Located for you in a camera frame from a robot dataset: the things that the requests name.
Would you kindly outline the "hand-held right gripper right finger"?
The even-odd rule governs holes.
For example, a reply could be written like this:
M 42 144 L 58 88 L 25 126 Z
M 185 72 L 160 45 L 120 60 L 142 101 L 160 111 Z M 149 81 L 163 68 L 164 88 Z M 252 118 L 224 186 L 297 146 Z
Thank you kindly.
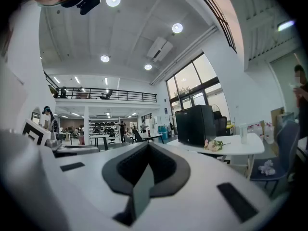
M 270 200 L 256 184 L 212 157 L 167 144 L 161 146 L 184 158 L 191 175 L 175 195 L 151 199 L 134 222 L 134 231 L 264 231 L 287 200 L 286 193 Z M 258 211 L 244 223 L 217 188 L 228 182 Z

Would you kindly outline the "white rounded table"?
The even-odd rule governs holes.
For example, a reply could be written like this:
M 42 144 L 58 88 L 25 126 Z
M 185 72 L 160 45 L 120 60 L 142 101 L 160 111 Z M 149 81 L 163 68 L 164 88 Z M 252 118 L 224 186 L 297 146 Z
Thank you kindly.
M 173 140 L 169 142 L 168 145 L 210 156 L 217 155 L 218 157 L 222 157 L 221 162 L 224 162 L 226 157 L 230 156 L 247 156 L 247 162 L 245 164 L 235 165 L 235 167 L 245 167 L 246 178 L 250 179 L 255 156 L 257 154 L 262 154 L 265 151 L 265 147 L 261 139 L 254 133 L 248 133 L 246 143 L 241 143 L 240 135 L 216 137 L 216 140 L 223 142 L 222 149 L 217 152 L 206 150 L 201 147 L 186 145 L 178 140 Z

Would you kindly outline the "shelf of black helmets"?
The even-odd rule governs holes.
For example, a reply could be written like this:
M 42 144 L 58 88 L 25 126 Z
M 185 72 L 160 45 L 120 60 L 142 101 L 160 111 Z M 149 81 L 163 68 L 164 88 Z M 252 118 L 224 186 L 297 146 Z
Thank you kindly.
M 120 124 L 115 119 L 103 120 L 92 119 L 89 120 L 89 136 L 94 138 L 95 135 L 110 135 L 114 133 L 116 137 L 120 136 Z

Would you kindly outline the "black balcony railing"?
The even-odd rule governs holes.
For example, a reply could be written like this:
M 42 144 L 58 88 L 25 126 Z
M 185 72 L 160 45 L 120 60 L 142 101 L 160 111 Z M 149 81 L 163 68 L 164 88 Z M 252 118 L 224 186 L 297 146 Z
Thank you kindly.
M 55 89 L 53 96 L 56 99 L 117 100 L 148 103 L 157 102 L 157 95 L 154 93 L 103 88 L 61 87 Z

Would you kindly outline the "pink flower bouquet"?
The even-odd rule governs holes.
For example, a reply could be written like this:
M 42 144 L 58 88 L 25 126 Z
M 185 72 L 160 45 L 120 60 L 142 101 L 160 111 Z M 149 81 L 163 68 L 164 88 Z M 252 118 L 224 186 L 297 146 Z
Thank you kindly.
M 204 144 L 204 149 L 205 150 L 210 150 L 212 152 L 217 152 L 223 149 L 224 145 L 228 145 L 230 143 L 223 143 L 222 141 L 217 141 L 217 140 L 205 140 Z

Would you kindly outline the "person's torso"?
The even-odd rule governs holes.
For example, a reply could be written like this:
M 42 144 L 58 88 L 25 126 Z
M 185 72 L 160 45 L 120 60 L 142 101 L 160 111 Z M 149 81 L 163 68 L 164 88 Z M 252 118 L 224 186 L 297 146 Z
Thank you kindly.
M 0 35 L 0 129 L 21 132 L 37 108 L 55 108 L 39 50 L 41 7 L 23 3 Z

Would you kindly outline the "row of clear plastic jugs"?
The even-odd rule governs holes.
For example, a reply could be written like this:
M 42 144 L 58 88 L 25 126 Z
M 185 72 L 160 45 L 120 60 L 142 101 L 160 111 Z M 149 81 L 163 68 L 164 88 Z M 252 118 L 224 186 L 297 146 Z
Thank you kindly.
M 265 141 L 267 144 L 273 144 L 275 142 L 274 131 L 274 125 L 272 123 L 265 122 L 264 120 L 254 124 L 249 124 L 247 128 L 248 133 L 255 133 L 262 141 Z

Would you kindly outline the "blue wrapped bundle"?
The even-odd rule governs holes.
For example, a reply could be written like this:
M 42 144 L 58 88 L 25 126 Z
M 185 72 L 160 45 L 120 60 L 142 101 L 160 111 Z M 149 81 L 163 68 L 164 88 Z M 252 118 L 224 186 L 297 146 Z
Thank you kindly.
M 162 139 L 168 139 L 168 127 L 166 125 L 158 126 L 158 133 L 161 134 Z

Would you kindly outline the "black mini fridge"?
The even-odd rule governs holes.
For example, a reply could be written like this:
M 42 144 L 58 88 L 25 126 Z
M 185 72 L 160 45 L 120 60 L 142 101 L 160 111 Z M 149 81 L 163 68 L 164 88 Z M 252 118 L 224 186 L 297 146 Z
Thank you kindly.
M 200 105 L 202 107 L 202 114 L 205 124 L 205 138 L 206 140 L 213 140 L 216 138 L 216 128 L 214 124 L 213 110 L 210 105 Z

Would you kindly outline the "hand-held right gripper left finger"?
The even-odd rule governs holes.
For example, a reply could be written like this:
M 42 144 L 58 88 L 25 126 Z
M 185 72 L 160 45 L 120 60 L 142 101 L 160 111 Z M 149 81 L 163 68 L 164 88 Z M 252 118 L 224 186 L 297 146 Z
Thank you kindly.
M 137 220 L 131 226 L 113 219 L 123 212 L 128 197 L 113 192 L 102 176 L 107 161 L 135 149 L 128 145 L 105 152 L 55 158 L 51 149 L 40 148 L 42 166 L 54 194 L 58 213 L 50 212 L 51 231 L 148 231 Z

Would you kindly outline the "black office chair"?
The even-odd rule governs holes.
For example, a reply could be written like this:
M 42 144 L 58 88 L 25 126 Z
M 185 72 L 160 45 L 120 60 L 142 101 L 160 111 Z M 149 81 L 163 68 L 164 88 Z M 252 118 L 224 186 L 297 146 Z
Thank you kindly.
M 213 112 L 216 136 L 227 136 L 227 118 L 220 111 Z

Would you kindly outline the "black cantilever chair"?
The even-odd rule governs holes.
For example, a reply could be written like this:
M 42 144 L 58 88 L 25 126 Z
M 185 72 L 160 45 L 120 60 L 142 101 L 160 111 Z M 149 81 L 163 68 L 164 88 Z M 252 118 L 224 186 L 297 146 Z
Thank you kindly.
M 139 132 L 136 129 L 132 130 L 133 134 L 135 135 L 135 141 L 136 142 L 144 142 L 144 139 L 141 137 Z

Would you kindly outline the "translucent cup with pale lid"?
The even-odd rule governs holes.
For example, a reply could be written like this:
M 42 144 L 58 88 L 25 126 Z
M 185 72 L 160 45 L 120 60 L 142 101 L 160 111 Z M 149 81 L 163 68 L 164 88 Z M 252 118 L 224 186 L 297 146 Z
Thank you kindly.
M 248 131 L 247 124 L 240 124 L 239 130 L 240 130 L 241 143 L 242 144 L 247 143 L 247 131 Z

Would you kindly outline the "black pedestal fan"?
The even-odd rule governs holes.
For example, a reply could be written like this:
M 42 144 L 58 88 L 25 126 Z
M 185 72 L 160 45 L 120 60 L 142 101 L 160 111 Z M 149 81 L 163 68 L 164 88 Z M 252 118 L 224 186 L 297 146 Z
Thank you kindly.
M 211 105 L 211 107 L 213 110 L 213 116 L 215 120 L 221 119 L 222 117 L 224 117 L 224 115 L 221 113 L 220 108 L 217 105 L 213 104 Z

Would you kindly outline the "brown cardboard sheet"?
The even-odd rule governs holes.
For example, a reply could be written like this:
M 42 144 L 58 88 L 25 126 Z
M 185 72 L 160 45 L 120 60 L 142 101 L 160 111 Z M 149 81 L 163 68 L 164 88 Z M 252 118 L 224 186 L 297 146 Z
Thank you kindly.
M 284 114 L 284 107 L 280 107 L 280 108 L 277 108 L 277 109 L 274 109 L 270 112 L 271 114 L 271 121 L 272 121 L 272 124 L 274 126 L 274 128 L 277 127 L 277 117 L 279 115 L 282 115 Z

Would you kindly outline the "large black framed window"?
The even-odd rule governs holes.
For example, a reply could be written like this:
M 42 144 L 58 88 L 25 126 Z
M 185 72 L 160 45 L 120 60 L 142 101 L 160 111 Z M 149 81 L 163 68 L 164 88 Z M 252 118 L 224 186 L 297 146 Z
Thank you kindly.
M 169 98 L 173 99 L 216 77 L 212 64 L 203 53 L 167 80 Z

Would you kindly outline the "black framed glass doors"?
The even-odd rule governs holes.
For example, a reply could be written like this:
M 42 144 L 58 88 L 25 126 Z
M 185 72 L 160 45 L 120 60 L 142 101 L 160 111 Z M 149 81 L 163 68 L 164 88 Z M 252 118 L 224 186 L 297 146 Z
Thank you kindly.
M 197 105 L 208 105 L 208 101 L 205 92 L 198 91 L 181 97 L 180 105 L 183 110 Z

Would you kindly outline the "grey table with black legs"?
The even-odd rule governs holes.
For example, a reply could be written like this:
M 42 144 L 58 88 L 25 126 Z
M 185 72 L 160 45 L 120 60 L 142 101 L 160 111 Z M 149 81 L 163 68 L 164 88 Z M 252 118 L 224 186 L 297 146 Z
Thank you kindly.
M 163 136 L 160 133 L 141 133 L 140 136 L 144 141 L 153 141 L 155 138 L 159 138 L 162 144 L 164 144 Z

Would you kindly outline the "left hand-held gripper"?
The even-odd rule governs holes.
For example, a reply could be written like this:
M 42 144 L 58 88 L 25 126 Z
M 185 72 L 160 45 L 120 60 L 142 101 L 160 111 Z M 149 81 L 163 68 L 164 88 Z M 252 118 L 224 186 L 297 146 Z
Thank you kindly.
M 47 146 L 52 149 L 56 158 L 83 154 L 98 153 L 98 147 L 85 145 L 61 145 L 55 132 L 50 132 L 30 119 L 26 119 L 22 134 L 29 137 L 37 145 Z

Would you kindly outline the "white ceiling air conditioner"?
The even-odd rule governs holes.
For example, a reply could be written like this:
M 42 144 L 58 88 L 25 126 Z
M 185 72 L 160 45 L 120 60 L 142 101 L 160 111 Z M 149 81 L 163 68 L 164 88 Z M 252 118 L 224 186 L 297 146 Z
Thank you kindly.
M 147 57 L 151 58 L 153 62 L 161 62 L 172 48 L 173 44 L 162 37 L 158 37 L 149 49 Z

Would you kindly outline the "dark blue chair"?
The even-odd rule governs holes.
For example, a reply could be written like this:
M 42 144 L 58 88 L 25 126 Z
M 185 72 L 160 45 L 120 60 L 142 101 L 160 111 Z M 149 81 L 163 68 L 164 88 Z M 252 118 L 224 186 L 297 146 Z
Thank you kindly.
M 250 180 L 265 182 L 265 186 L 267 186 L 268 182 L 274 182 L 270 196 L 274 194 L 279 181 L 288 177 L 293 167 L 299 140 L 299 133 L 300 127 L 296 122 L 291 120 L 286 121 L 276 137 L 276 142 L 279 149 L 278 156 L 266 159 L 256 159 L 254 161 Z M 265 176 L 259 172 L 258 166 L 263 165 L 267 160 L 273 161 L 273 168 L 276 170 L 275 175 Z

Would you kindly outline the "white crumpled tissue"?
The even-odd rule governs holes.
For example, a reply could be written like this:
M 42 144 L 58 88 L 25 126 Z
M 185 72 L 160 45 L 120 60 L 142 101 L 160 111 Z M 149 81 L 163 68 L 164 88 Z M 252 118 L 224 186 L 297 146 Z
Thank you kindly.
M 272 176 L 276 173 L 276 170 L 273 168 L 272 160 L 267 160 L 263 165 L 258 166 L 258 170 L 265 176 Z

